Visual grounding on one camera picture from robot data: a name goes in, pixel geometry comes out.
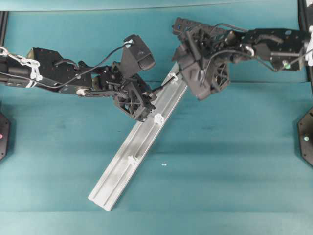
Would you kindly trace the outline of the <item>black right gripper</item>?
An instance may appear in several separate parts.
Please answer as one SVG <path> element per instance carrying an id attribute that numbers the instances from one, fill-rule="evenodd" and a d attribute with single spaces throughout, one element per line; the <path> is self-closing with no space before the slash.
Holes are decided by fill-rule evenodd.
<path id="1" fill-rule="evenodd" d="M 178 66 L 180 61 L 197 61 L 206 72 L 211 94 L 223 90 L 229 83 L 227 64 L 235 54 L 235 31 L 227 30 L 217 36 L 192 35 L 186 31 L 176 36 L 180 45 L 176 48 L 172 60 L 177 62 Z"/>

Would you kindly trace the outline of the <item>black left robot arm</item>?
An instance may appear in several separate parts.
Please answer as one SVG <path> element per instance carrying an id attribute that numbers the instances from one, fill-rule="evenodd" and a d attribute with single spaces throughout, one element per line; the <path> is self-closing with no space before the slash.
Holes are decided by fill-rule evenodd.
<path id="1" fill-rule="evenodd" d="M 138 75 L 155 61 L 147 49 L 127 44 L 121 62 L 91 67 L 75 63 L 58 52 L 32 48 L 26 57 L 0 49 L 0 82 L 18 88 L 41 88 L 80 97 L 112 97 L 114 104 L 134 120 L 144 122 L 155 110 L 156 95 Z"/>

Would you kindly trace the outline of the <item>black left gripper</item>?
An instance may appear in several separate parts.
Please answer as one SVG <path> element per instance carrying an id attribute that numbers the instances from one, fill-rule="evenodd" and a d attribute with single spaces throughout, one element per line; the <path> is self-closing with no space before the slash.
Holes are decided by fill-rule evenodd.
<path id="1" fill-rule="evenodd" d="M 136 121 L 144 122 L 156 109 L 152 101 L 157 95 L 150 86 L 137 73 L 124 78 L 119 63 L 102 67 L 101 89 L 111 92 L 114 104 Z"/>

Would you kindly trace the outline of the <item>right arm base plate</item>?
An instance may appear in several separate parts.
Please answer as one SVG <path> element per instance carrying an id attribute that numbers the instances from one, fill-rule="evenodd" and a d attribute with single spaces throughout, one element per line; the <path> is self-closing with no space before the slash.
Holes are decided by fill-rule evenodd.
<path id="1" fill-rule="evenodd" d="M 298 139 L 302 158 L 313 165 L 313 108 L 297 123 Z"/>

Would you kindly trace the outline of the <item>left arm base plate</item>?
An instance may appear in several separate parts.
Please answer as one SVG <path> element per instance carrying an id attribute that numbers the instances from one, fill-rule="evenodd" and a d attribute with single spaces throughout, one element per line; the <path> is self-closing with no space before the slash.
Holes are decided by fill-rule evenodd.
<path id="1" fill-rule="evenodd" d="M 4 160 L 10 148 L 11 121 L 0 102 L 0 161 Z"/>

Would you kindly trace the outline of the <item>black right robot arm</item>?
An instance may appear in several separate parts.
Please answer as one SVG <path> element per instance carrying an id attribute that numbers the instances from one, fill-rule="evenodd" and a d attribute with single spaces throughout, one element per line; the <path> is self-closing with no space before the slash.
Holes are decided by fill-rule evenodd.
<path id="1" fill-rule="evenodd" d="M 180 40 L 173 61 L 198 100 L 229 84 L 229 63 L 256 60 L 273 72 L 299 71 L 313 65 L 312 32 L 176 22 L 173 34 Z"/>

